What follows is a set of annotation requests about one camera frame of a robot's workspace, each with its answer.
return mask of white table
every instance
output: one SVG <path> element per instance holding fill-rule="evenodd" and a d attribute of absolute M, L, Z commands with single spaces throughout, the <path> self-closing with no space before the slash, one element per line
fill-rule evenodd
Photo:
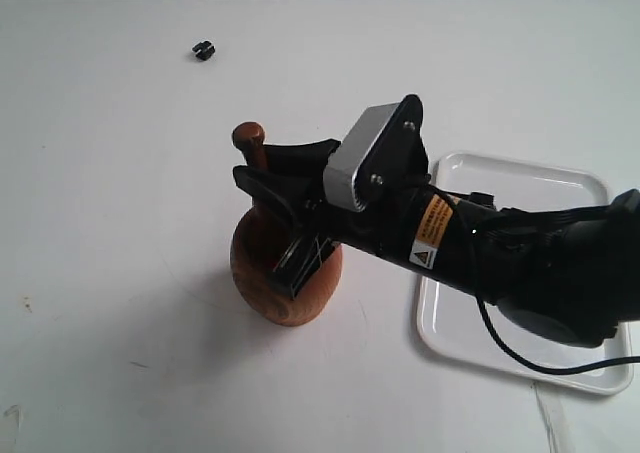
<path fill-rule="evenodd" d="M 432 160 L 558 164 L 619 193 L 640 183 L 639 54 L 640 0 L 0 0 L 15 453 L 548 451 L 529 381 L 421 344 L 398 267 L 347 249 L 301 328 L 249 310 L 228 270 L 250 205 L 230 134 L 340 139 L 415 92 Z M 637 451 L 640 381 L 562 402 L 575 451 Z"/>

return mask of white plastic tray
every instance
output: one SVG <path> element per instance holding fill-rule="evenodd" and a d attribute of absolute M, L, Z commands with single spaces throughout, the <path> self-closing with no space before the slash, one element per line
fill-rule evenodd
<path fill-rule="evenodd" d="M 610 201 L 607 187 L 587 173 L 470 153 L 444 157 L 435 175 L 436 185 L 444 190 L 494 195 L 498 209 L 513 206 L 528 211 L 555 210 Z M 587 349 L 539 338 L 511 323 L 497 308 L 489 307 L 489 313 L 508 345 L 542 365 L 568 367 L 631 354 L 626 324 L 600 348 Z M 424 342 L 443 356 L 601 395 L 622 391 L 633 377 L 631 365 L 571 376 L 547 376 L 531 371 L 493 343 L 474 298 L 426 278 L 420 291 L 418 330 Z"/>

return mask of warning label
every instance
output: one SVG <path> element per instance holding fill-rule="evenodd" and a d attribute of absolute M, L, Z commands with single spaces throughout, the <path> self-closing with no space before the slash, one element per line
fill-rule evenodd
<path fill-rule="evenodd" d="M 460 198 L 452 196 L 451 199 L 457 204 Z M 422 216 L 420 226 L 416 232 L 416 237 L 411 248 L 409 261 L 429 270 L 433 269 L 433 264 L 442 243 L 453 210 L 439 196 L 433 196 L 427 209 Z"/>

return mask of black bolt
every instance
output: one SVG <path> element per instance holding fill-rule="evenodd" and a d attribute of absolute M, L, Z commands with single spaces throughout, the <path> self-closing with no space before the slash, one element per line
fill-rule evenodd
<path fill-rule="evenodd" d="M 198 43 L 196 46 L 191 48 L 191 51 L 196 54 L 196 58 L 198 58 L 199 60 L 207 61 L 213 56 L 213 54 L 216 52 L 216 49 L 213 44 L 211 44 L 211 42 L 207 40 Z"/>

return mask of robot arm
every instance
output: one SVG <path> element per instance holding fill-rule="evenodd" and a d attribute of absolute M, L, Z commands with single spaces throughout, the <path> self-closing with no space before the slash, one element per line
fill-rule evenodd
<path fill-rule="evenodd" d="M 410 95 L 365 110 L 342 142 L 265 146 L 268 172 L 234 168 L 237 186 L 292 232 L 271 272 L 284 295 L 295 299 L 346 243 L 475 295 L 553 341 L 596 347 L 619 322 L 640 319 L 637 190 L 599 207 L 497 211 L 488 194 L 430 184 L 421 124 L 422 103 Z"/>

